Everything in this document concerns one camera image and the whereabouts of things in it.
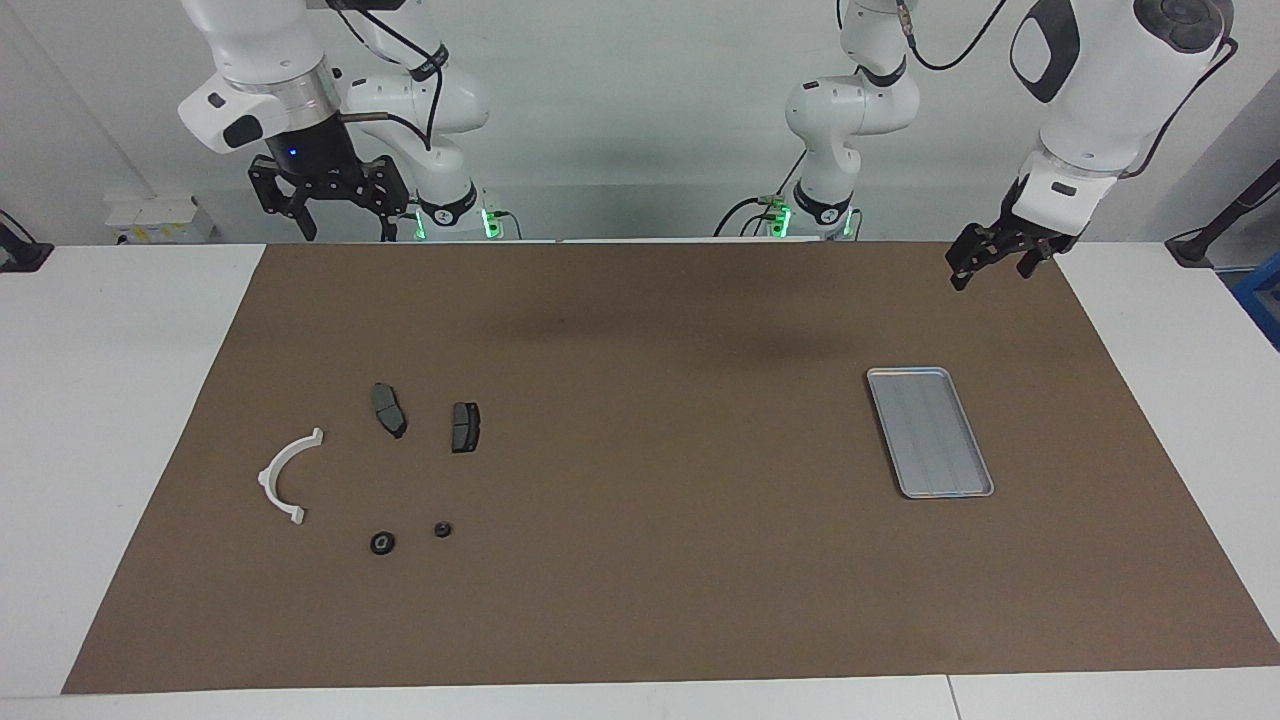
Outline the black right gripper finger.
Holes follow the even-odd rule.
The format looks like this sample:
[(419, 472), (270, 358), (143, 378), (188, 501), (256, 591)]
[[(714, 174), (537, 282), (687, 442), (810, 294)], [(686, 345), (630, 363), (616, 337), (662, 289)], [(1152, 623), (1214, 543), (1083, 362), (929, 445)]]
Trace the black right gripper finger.
[(380, 242), (396, 242), (397, 222), (410, 204), (407, 184), (389, 155), (380, 155), (362, 164), (362, 206), (372, 213), (380, 224)]
[(314, 242), (317, 236), (317, 225), (307, 209), (311, 199), (311, 188), (306, 184), (300, 190), (293, 187), (292, 193), (282, 190), (282, 182), (287, 181), (278, 163), (270, 158), (255, 158), (248, 168), (250, 183), (260, 206), (266, 214), (285, 217), (296, 223), (306, 242)]

